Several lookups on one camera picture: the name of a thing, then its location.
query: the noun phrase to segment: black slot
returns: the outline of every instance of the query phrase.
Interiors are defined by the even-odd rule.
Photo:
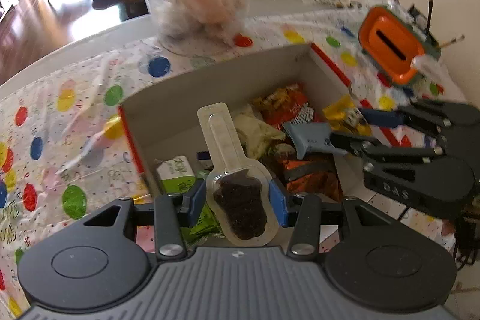
[[[377,36],[380,37],[380,40],[382,40],[386,45],[388,45],[388,47],[395,53],[395,55],[397,55],[401,60],[406,60],[407,58],[405,57],[405,55],[399,50],[399,48],[397,48],[395,46],[395,44],[392,43],[392,41],[390,41],[388,39],[387,36],[385,36],[385,34],[383,34],[381,31],[377,30]]]

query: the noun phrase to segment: green dot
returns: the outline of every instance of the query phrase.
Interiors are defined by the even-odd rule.
[[[123,97],[123,88],[121,88],[121,86],[116,84],[115,86],[110,87],[106,91],[105,97],[103,100],[105,102],[105,105],[114,106],[118,102],[120,102],[122,97]]]
[[[75,185],[70,185],[63,192],[61,197],[63,210],[75,220],[85,216],[87,209],[87,198],[83,190]]]
[[[430,92],[436,97],[438,95],[438,88],[435,83],[430,83],[429,86]]]
[[[20,262],[20,259],[23,256],[23,250],[21,248],[17,248],[15,250],[15,263],[18,264]]]
[[[333,46],[333,48],[340,48],[340,43],[338,42],[337,39],[334,39],[332,36],[328,36],[326,40],[327,40],[327,43],[329,43],[329,45]]]

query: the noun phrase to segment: dark brown snack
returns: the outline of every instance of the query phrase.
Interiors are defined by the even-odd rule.
[[[219,180],[215,202],[223,209],[233,233],[241,240],[260,236],[265,231],[267,215],[262,204],[262,184],[247,175],[248,168]]]

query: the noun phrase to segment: clear plastic bucket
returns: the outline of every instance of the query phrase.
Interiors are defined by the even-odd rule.
[[[224,40],[211,34],[212,28],[222,29],[220,24],[207,26],[196,20],[181,0],[145,0],[145,2],[157,29],[158,40],[167,50],[181,56],[213,56],[231,48]],[[250,0],[244,2],[236,9],[231,21],[226,21],[231,22],[232,29],[241,25],[249,4]]]

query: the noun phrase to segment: polka dot tablecloth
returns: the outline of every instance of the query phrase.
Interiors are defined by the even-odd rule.
[[[249,19],[236,46],[216,56],[202,50],[178,56],[155,38],[140,40],[69,65],[1,100],[0,318],[28,308],[16,266],[25,250],[117,197],[146,194],[117,115],[122,99],[141,88],[232,57],[313,42],[351,82],[356,97],[373,107],[392,109],[409,94],[447,95],[426,79],[404,91],[379,76],[356,40],[365,15],[332,10]],[[401,128],[394,137],[404,146],[430,142]],[[436,224],[436,235],[438,221],[429,224]]]

